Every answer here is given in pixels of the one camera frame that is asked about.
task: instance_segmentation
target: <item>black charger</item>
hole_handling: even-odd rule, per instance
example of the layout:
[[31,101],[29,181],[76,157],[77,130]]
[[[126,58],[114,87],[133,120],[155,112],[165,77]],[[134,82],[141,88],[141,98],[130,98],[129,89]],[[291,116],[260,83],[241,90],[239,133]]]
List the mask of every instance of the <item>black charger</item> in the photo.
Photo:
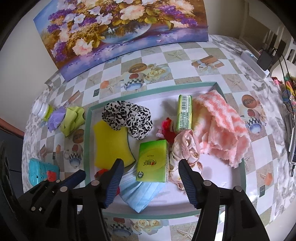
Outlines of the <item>black charger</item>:
[[265,71],[271,65],[274,56],[272,53],[268,53],[266,50],[263,50],[259,59],[257,60],[257,64]]

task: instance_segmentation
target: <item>purple cloth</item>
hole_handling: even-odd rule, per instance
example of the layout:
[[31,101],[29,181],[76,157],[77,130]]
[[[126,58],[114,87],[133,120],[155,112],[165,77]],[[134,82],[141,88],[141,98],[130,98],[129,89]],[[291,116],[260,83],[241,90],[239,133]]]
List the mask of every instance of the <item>purple cloth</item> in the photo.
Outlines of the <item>purple cloth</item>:
[[58,128],[60,123],[63,121],[65,115],[66,115],[66,109],[64,107],[60,107],[57,110],[55,110],[53,113],[51,113],[47,122],[48,130],[50,133],[53,130]]

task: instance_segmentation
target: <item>pink striped cloth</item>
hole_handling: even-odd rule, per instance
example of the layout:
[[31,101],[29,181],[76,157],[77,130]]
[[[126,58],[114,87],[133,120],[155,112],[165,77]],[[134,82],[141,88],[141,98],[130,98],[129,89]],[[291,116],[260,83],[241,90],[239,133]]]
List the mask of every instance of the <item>pink striped cloth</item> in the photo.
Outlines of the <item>pink striped cloth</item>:
[[200,153],[227,160],[234,168],[250,146],[245,122],[216,90],[193,99],[192,129]]

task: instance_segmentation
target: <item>flower painting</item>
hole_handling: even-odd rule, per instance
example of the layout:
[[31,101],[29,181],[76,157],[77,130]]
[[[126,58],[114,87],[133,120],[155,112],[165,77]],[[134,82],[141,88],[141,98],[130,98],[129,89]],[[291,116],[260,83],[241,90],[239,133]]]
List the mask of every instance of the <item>flower painting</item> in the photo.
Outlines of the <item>flower painting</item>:
[[143,48],[208,41],[203,0],[52,0],[34,23],[66,81]]

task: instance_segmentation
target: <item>white bottle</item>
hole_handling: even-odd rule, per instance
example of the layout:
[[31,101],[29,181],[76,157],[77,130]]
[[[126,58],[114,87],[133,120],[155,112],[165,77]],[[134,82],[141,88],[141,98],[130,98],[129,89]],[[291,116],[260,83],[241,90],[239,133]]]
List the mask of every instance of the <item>white bottle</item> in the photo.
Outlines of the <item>white bottle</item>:
[[33,105],[32,113],[45,121],[48,121],[52,112],[53,107],[45,102],[41,102],[40,100],[36,100]]

